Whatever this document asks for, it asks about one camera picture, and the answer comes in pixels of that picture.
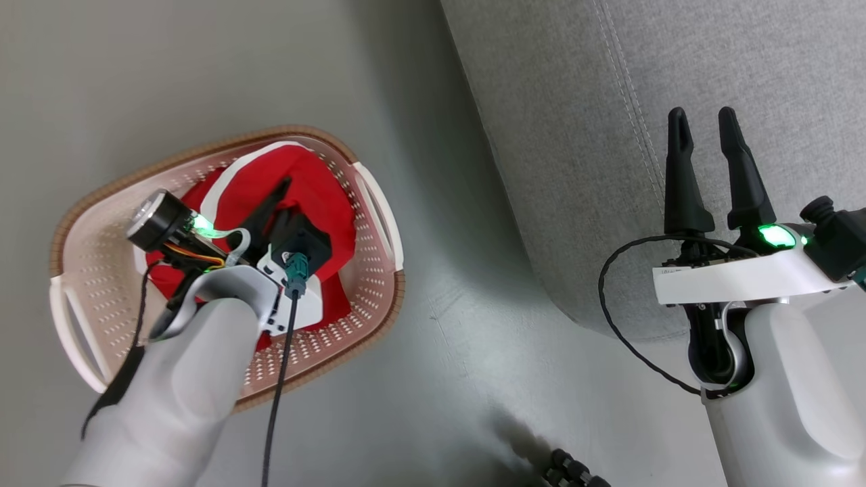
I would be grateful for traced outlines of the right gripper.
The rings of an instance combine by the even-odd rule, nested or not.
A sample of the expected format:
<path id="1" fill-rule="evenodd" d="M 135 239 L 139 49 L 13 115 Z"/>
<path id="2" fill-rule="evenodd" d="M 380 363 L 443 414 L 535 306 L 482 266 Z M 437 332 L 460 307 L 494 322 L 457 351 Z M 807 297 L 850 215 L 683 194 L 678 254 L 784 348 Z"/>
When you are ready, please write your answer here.
<path id="1" fill-rule="evenodd" d="M 721 151 L 727 161 L 731 209 L 727 228 L 757 228 L 775 224 L 771 205 L 751 149 L 746 145 L 735 111 L 718 114 Z M 668 114 L 663 231 L 668 235 L 698 235 L 715 230 L 704 207 L 691 157 L 693 137 L 683 108 Z M 832 281 L 804 252 L 813 234 L 808 224 L 783 224 L 798 238 L 795 247 L 769 256 L 714 263 L 706 267 L 653 269 L 656 299 L 661 304 L 765 301 L 844 289 L 849 280 Z"/>

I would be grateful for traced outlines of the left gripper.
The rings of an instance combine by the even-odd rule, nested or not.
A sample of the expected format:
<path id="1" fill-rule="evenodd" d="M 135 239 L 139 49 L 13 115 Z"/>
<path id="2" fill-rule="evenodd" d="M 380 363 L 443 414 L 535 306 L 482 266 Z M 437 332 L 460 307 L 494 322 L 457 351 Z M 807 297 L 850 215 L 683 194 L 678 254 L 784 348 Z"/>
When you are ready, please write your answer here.
<path id="1" fill-rule="evenodd" d="M 290 256 L 287 269 L 268 257 L 269 235 L 295 234 L 297 210 L 277 209 L 291 182 L 282 179 L 240 228 L 228 231 L 217 231 L 169 191 L 155 191 L 143 201 L 128 226 L 128 240 L 146 254 L 160 253 L 163 263 L 183 272 L 152 335 L 178 335 L 200 303 L 222 298 L 248 303 L 258 329 L 269 335 L 322 320 L 321 280 L 307 274 L 306 256 Z"/>

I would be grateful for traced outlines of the beige perforated laundry basket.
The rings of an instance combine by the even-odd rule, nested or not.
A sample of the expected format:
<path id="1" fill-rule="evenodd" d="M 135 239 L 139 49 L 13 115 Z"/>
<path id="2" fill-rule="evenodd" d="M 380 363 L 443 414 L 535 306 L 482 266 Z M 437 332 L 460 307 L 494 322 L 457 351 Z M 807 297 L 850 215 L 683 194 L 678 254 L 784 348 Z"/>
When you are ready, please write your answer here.
<path id="1" fill-rule="evenodd" d="M 154 284 L 141 292 L 145 254 L 127 240 L 128 221 L 157 190 L 182 196 L 214 170 L 281 141 L 306 147 L 327 164 L 355 211 L 355 253 L 338 280 L 350 310 L 318 329 L 294 331 L 284 392 L 347 363 L 384 335 L 405 298 L 403 246 L 392 208 L 355 154 L 325 131 L 292 124 L 223 139 L 146 166 L 84 197 L 53 235 L 49 298 L 69 361 L 101 394 L 126 358 L 145 309 L 147 333 L 165 306 Z"/>

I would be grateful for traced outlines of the grey fabric sofa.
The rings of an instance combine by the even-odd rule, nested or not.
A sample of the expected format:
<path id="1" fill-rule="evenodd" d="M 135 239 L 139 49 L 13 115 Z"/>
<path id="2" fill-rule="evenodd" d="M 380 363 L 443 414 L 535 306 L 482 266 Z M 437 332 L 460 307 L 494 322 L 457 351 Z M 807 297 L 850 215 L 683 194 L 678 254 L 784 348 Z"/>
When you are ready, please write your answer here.
<path id="1" fill-rule="evenodd" d="M 441 0 L 533 271 L 612 335 L 597 278 L 663 232 L 668 114 L 683 108 L 716 237 L 731 239 L 718 112 L 777 219 L 866 207 L 866 0 Z"/>

